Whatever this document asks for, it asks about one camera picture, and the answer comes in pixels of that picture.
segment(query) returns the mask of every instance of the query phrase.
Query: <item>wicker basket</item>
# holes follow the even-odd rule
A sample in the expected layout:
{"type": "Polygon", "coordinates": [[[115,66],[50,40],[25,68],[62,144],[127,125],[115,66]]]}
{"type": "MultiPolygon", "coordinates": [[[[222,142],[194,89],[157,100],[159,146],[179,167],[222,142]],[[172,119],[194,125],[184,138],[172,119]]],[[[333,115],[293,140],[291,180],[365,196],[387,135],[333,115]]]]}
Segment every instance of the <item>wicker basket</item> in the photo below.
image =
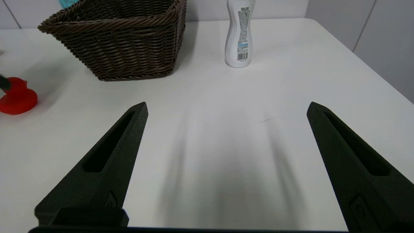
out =
{"type": "Polygon", "coordinates": [[[61,41],[100,80],[173,72],[187,0],[80,0],[38,29],[61,41]]]}

